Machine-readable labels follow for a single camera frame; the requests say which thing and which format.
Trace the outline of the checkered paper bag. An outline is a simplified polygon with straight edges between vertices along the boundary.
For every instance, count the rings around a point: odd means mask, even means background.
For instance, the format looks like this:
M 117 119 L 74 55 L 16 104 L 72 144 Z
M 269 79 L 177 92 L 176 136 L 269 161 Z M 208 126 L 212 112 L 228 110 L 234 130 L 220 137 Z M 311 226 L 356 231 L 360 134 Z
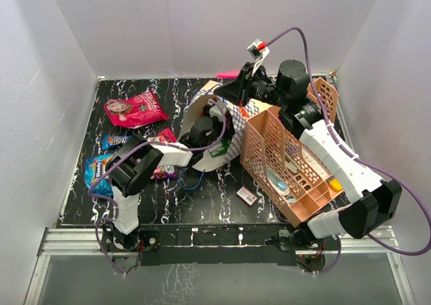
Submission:
M 220 136 L 211 145 L 193 153 L 189 167 L 200 172 L 200 177 L 203 177 L 206 172 L 217 170 L 240 155 L 246 122 L 262 111 L 261 104 L 256 100 L 250 100 L 245 106 L 237 106 L 216 96 L 213 92 L 220 86 L 221 84 L 218 82 L 209 81 L 193 96 L 187 108 L 188 110 L 190 106 L 221 106 L 223 104 L 228 109 L 223 118 L 223 127 Z M 208 149 L 216 145 L 221 139 L 229 139 L 231 141 L 228 151 L 223 156 L 212 158 Z

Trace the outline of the red snack packet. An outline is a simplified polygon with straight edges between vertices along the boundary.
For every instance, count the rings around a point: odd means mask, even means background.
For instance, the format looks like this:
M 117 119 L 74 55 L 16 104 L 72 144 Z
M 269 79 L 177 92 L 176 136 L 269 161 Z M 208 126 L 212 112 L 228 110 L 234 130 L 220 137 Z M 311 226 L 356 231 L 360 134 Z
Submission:
M 162 143 L 176 143 L 176 137 L 169 128 L 165 128 L 164 130 L 160 131 L 155 137 L 147 137 L 146 140 Z

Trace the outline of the purple snack packet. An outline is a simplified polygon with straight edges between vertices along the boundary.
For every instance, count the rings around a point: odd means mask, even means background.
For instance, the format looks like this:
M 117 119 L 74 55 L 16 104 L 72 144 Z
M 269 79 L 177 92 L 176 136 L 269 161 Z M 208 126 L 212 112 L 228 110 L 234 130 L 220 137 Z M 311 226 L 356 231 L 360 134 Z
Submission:
M 150 177 L 152 180 L 176 180 L 177 175 L 174 166 L 157 167 Z

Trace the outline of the pink snack bag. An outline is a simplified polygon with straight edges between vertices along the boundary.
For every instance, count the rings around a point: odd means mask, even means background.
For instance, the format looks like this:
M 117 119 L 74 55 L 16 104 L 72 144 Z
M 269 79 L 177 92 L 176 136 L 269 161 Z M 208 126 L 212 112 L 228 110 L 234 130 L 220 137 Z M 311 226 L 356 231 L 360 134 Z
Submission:
M 168 115 L 151 90 L 126 100 L 111 99 L 104 104 L 104 110 L 114 126 L 127 129 L 168 120 Z

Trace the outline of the blue candy bar wrapper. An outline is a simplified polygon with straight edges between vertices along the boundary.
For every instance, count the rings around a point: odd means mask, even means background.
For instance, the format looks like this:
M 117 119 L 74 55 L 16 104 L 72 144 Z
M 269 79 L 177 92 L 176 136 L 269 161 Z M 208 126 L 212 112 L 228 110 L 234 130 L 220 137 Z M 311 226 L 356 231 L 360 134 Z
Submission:
M 128 135 L 105 135 L 102 141 L 102 149 L 108 150 L 123 145 L 128 142 L 130 138 L 131 136 Z

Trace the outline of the blue chips bag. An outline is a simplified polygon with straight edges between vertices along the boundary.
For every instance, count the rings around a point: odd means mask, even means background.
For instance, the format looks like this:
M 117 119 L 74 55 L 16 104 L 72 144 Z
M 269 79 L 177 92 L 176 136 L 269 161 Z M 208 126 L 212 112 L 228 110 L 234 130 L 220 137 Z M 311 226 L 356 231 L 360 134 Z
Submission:
M 106 165 L 112 158 L 113 154 L 104 154 L 100 156 L 93 156 L 86 160 L 86 167 L 84 173 L 84 182 L 88 188 L 90 188 L 104 173 Z M 104 195 L 112 197 L 112 187 L 108 183 L 107 179 L 103 179 L 95 188 L 92 190 L 94 194 Z

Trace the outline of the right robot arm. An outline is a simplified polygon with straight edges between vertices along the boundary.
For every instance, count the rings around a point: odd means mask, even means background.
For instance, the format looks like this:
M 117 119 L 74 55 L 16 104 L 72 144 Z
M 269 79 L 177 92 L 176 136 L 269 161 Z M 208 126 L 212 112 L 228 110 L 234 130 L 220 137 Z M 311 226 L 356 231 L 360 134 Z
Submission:
M 308 148 L 339 181 L 350 204 L 321 213 L 308 220 L 300 232 L 301 243 L 317 248 L 325 237 L 349 234 L 361 239 L 391 219 L 402 188 L 396 180 L 385 181 L 358 163 L 344 142 L 329 132 L 329 117 L 320 102 L 308 98 L 312 79 L 303 63 L 283 61 L 271 81 L 264 67 L 246 63 L 238 76 L 214 92 L 236 106 L 250 99 L 280 108 L 278 117 L 285 129 Z

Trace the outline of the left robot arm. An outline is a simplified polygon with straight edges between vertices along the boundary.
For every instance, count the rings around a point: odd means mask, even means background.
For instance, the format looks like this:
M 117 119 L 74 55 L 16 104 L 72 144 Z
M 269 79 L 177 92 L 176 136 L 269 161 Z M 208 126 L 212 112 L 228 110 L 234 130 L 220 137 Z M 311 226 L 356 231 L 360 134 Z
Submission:
M 107 163 L 108 182 L 117 204 L 113 219 L 118 231 L 115 241 L 122 249 L 133 250 L 138 245 L 135 230 L 139 226 L 139 194 L 156 168 L 194 166 L 221 141 L 226 131 L 226 107 L 213 100 L 209 105 L 209 115 L 198 117 L 178 142 L 149 141 L 136 134 Z

